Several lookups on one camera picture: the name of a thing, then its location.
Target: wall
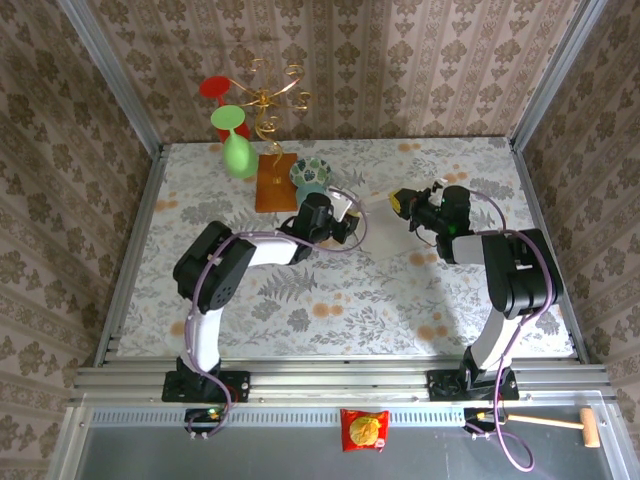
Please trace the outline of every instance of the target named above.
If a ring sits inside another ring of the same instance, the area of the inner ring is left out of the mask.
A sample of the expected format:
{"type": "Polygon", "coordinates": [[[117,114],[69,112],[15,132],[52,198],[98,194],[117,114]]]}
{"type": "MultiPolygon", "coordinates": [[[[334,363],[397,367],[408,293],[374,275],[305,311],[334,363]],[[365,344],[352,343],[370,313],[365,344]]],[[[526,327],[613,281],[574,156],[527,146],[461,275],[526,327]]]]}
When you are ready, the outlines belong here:
{"type": "Polygon", "coordinates": [[[525,148],[594,361],[640,451],[640,1],[610,0],[525,148]]]}
{"type": "Polygon", "coordinates": [[[46,473],[148,169],[56,2],[0,2],[0,478],[46,473]]]}
{"type": "MultiPolygon", "coordinates": [[[[90,0],[163,142],[217,139],[199,84],[304,65],[281,138],[506,135],[578,0],[90,0]]],[[[228,100],[237,101],[235,96],[228,100]]]]}

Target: table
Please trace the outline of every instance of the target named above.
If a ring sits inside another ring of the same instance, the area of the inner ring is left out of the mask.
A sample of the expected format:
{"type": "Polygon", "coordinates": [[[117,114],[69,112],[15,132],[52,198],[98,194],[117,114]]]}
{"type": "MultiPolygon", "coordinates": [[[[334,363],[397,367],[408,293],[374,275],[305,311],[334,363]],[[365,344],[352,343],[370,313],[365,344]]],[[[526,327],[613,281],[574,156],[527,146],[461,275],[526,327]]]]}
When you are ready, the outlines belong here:
{"type": "MultiPolygon", "coordinates": [[[[333,185],[360,198],[405,182],[429,186],[444,178],[492,197],[510,228],[533,226],[503,138],[290,141],[283,147],[301,158],[325,159],[334,171],[333,185]]],[[[234,231],[270,230],[290,215],[255,213],[255,179],[230,178],[221,150],[220,144],[171,146],[119,356],[181,351],[189,302],[178,296],[171,274],[209,222],[221,220],[234,231]]],[[[473,202],[473,228],[496,228],[497,219],[489,204],[473,202]]],[[[433,235],[425,239],[432,241],[433,235]]],[[[484,269],[447,265],[427,245],[378,260],[361,251],[314,253],[297,266],[246,273],[225,309],[220,353],[234,358],[461,354],[479,335],[489,310],[484,269]]],[[[527,328],[516,352],[518,357],[572,355],[558,308],[527,328]]]]}

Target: toy mallet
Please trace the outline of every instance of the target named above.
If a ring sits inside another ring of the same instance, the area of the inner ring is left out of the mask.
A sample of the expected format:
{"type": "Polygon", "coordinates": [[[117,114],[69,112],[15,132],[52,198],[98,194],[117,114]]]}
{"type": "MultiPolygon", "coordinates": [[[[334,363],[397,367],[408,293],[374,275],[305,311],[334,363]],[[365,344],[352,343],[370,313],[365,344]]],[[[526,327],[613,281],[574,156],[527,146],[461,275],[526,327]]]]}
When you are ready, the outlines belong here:
{"type": "Polygon", "coordinates": [[[525,415],[507,415],[510,422],[535,423],[537,425],[548,425],[550,427],[573,428],[582,430],[584,446],[589,448],[600,448],[600,437],[598,436],[598,426],[596,416],[590,408],[580,409],[580,422],[565,422],[563,420],[551,420],[549,418],[528,417],[525,415]]]}

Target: snack bag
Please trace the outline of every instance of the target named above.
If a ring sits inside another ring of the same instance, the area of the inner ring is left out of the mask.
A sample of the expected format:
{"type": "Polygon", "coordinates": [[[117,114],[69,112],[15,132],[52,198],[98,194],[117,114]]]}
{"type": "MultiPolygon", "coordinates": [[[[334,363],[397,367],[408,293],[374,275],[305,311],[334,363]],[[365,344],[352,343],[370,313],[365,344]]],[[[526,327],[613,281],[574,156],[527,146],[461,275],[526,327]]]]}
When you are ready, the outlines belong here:
{"type": "Polygon", "coordinates": [[[389,412],[369,413],[340,410],[342,423],[342,451],[371,448],[382,451],[387,443],[389,412]]]}

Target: green wine glass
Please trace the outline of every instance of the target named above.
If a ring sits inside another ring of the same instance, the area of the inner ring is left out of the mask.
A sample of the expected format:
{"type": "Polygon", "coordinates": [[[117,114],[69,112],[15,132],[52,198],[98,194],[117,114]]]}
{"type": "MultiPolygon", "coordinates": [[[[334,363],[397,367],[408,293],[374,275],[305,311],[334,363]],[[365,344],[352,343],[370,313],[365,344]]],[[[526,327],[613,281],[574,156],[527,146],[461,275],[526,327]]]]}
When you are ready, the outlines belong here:
{"type": "Polygon", "coordinates": [[[222,158],[229,175],[235,178],[248,178],[258,171],[258,154],[249,140],[235,132],[244,122],[244,110],[236,105],[225,105],[211,115],[211,124],[228,130],[229,138],[224,142],[222,158]]]}

